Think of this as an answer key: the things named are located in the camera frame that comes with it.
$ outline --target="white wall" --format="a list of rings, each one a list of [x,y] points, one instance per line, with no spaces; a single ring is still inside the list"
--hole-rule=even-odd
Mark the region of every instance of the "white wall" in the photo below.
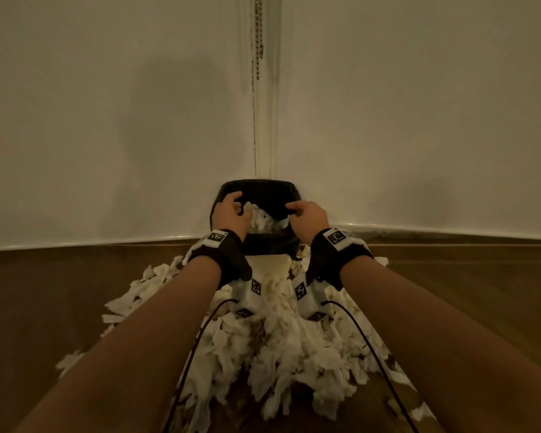
[[[254,177],[249,0],[0,0],[0,249],[196,236]]]
[[[541,0],[283,0],[278,179],[333,223],[541,237]]]

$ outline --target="wire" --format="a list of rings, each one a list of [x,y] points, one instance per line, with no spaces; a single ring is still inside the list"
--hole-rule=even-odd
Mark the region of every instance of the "wire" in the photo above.
[[[173,423],[174,413],[176,412],[176,406],[178,406],[178,403],[180,402],[180,395],[182,394],[182,388],[185,386],[186,376],[188,375],[188,371],[190,371],[190,364],[193,362],[194,353],[196,352],[198,348],[198,342],[200,342],[200,338],[202,337],[202,333],[204,333],[204,330],[208,326],[209,322],[212,320],[212,318],[215,317],[216,312],[219,310],[219,308],[227,303],[227,302],[235,302],[238,303],[236,299],[225,299],[223,300],[219,305],[216,306],[215,310],[210,314],[208,319],[206,320],[205,324],[202,326],[200,331],[198,332],[197,339],[194,343],[193,349],[190,350],[190,356],[188,357],[188,361],[186,362],[185,371],[182,373],[182,378],[180,379],[180,384],[178,385],[178,389],[176,390],[176,396],[174,398],[174,403],[172,407],[170,407],[170,413],[168,414],[168,418],[166,420],[166,424],[163,428],[163,433],[168,433],[170,430],[170,424]]]
[[[389,385],[389,389],[390,391],[392,392],[395,400],[397,401],[399,407],[401,407],[401,412],[403,412],[403,415],[405,416],[405,418],[407,419],[407,422],[409,423],[409,426],[411,427],[411,429],[415,432],[415,433],[419,433],[418,429],[416,428],[415,426],[415,423],[413,422],[413,420],[411,419],[411,417],[409,416],[408,412],[407,412],[407,409],[405,408],[405,406],[403,405],[403,402],[401,401],[401,399],[399,398],[399,396],[397,395],[397,392],[395,391],[395,388],[393,387],[393,385],[391,384],[390,382],[390,379],[389,379],[389,376],[387,375],[387,373],[385,372],[385,370],[383,369],[382,367],[382,363],[381,363],[381,360],[378,359],[377,355],[375,354],[375,350],[373,349],[373,346],[370,344],[370,342],[368,341],[367,339],[367,336],[363,333],[363,330],[361,330],[361,327],[359,326],[359,324],[356,322],[355,318],[353,317],[353,315],[351,314],[351,312],[349,310],[347,310],[345,307],[343,307],[341,304],[339,304],[338,302],[336,301],[324,301],[321,303],[322,306],[324,306],[325,304],[334,304],[336,306],[339,306],[340,308],[342,308],[346,314],[348,314],[348,317],[351,318],[353,320],[353,322],[355,323],[356,325],[356,328],[359,330],[359,332],[361,333],[361,336],[363,337],[363,339],[365,340],[365,343],[367,344],[368,348],[371,350],[371,352],[373,353],[373,356],[375,357],[375,360],[377,361],[377,364],[379,366],[379,370],[381,371],[382,373],[382,376],[385,378],[385,381],[387,382],[387,385]]]

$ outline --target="hand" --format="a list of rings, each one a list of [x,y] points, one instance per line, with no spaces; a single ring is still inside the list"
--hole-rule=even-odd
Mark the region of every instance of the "hand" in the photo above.
[[[238,215],[240,202],[235,200],[240,196],[242,192],[229,193],[222,202],[216,204],[212,213],[212,229],[230,229],[239,236],[240,241],[244,241],[252,219],[252,210],[249,208],[242,216]]]
[[[289,216],[289,222],[296,236],[309,246],[320,231],[330,227],[325,210],[315,202],[297,200],[289,202],[285,207],[297,211]]]

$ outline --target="metal chain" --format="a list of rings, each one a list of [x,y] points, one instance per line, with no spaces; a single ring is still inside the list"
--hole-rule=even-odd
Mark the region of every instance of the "metal chain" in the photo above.
[[[256,42],[257,80],[259,80],[260,60],[264,52],[262,44],[262,0],[254,0],[254,40]]]

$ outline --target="wrist strap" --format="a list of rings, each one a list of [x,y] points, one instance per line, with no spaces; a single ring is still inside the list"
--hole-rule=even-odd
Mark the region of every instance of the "wrist strap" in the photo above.
[[[359,255],[374,258],[364,240],[338,228],[327,228],[319,232],[310,250],[307,284],[312,283],[313,279],[324,279],[338,291],[343,288],[340,271],[345,264]]]
[[[252,269],[242,251],[242,241],[230,229],[213,230],[192,251],[188,261],[199,255],[212,258],[220,266],[222,273],[219,288],[236,279],[248,281],[252,278]]]

